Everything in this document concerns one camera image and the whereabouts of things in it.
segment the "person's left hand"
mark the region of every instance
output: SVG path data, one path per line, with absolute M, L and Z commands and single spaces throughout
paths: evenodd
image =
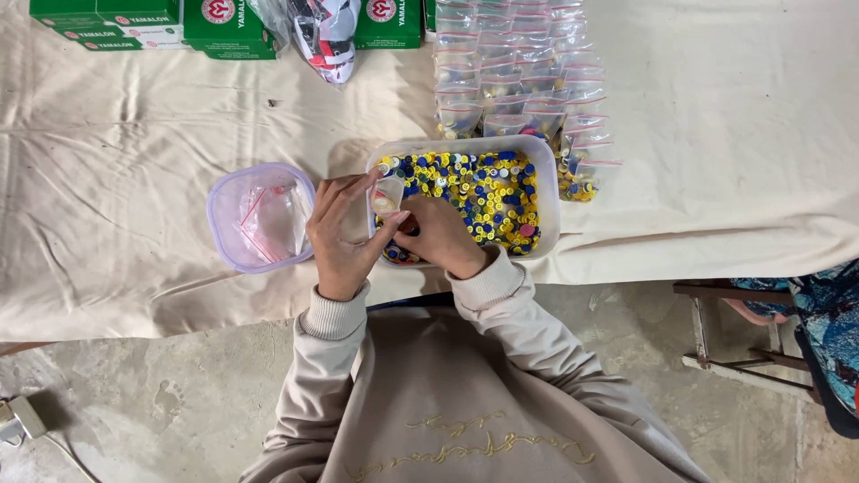
M 354 243 L 342 239 L 343 220 L 349 206 L 379 178 L 381 172 L 372 169 L 368 174 L 323 180 L 316 191 L 307 232 L 320 275 L 317 291 L 328 300 L 347 302 L 355 297 L 399 224 L 409 216 L 409 211 L 393 214 L 369 240 Z

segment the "person's right hand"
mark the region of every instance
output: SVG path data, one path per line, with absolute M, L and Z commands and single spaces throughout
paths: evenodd
M 421 258 L 434 263 L 456 278 L 471 278 L 481 273 L 494 260 L 478 247 L 462 223 L 462 217 L 450 202 L 443 198 L 410 196 L 400 205 L 411 211 L 420 233 L 409 236 L 398 231 L 393 240 Z M 404 227 L 411 220 L 406 220 Z

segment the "yamalon logo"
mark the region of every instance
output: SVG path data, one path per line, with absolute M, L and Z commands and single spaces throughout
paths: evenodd
M 233 0 L 204 0 L 203 17 L 211 23 L 226 23 L 235 14 Z
M 397 4 L 393 0 L 370 0 L 367 2 L 367 16 L 372 21 L 389 21 L 396 14 Z

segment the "pink button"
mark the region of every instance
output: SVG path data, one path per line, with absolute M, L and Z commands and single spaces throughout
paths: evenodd
M 519 227 L 519 235 L 522 236 L 531 236 L 534 234 L 534 227 L 528 223 L 523 224 Z

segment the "fingernail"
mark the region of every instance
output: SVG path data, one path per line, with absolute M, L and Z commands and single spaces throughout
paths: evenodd
M 403 210 L 393 217 L 393 221 L 397 222 L 397 224 L 403 223 L 409 215 L 411 215 L 411 211 Z

